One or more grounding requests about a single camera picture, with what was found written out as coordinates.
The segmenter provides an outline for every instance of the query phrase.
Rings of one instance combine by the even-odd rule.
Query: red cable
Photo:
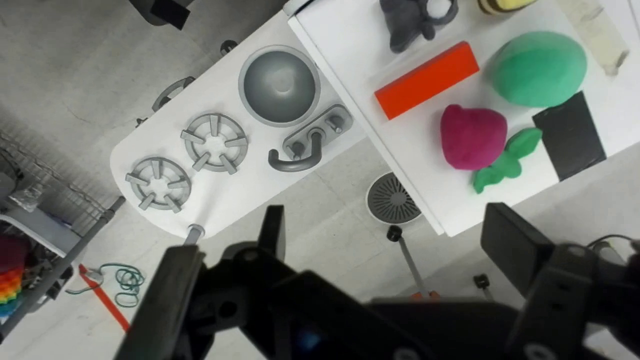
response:
[[[86,277],[85,265],[80,268],[80,279],[88,284],[90,291],[98,296],[98,300],[104,305],[104,308],[116,319],[116,322],[122,327],[124,333],[129,333],[129,320],[121,312],[121,308],[112,302],[112,299],[103,291],[103,287]]]

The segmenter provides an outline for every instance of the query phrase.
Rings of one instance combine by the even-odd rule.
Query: wire rack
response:
[[[0,345],[28,312],[38,308],[42,296],[124,205],[122,196],[100,191],[96,176],[83,175],[72,161],[57,152],[54,145],[49,138],[38,138],[30,128],[0,121],[0,157],[13,162],[13,168],[20,175],[19,191],[42,184],[38,208],[80,239],[30,292],[24,292],[16,312],[0,325]]]
[[[19,188],[40,183],[45,195],[38,208],[78,236],[85,236],[116,201],[116,196],[100,196],[86,176],[78,176],[72,162],[65,162],[24,130],[5,127],[0,152],[23,172]]]

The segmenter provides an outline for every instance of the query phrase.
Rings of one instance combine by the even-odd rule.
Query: green ball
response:
[[[512,104],[550,109],[573,99],[587,76],[583,47],[557,32],[529,32],[492,58],[488,79]]]

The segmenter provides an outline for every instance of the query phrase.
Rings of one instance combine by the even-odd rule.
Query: red block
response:
[[[420,68],[380,89],[377,99],[389,121],[435,99],[481,70],[468,42],[461,42]]]

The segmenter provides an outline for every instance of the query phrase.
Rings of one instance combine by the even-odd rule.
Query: gray faucet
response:
[[[293,162],[281,161],[279,150],[270,150],[268,165],[281,172],[302,172],[302,171],[315,168],[322,161],[322,136],[324,136],[322,128],[310,130],[313,155],[309,158],[300,158],[306,146],[302,142],[294,142],[293,152],[297,161]]]
[[[354,118],[344,107],[333,107],[310,124],[290,135],[283,150],[293,161],[281,161],[279,150],[268,152],[268,165],[281,172],[304,172],[322,161],[322,146],[343,136]]]

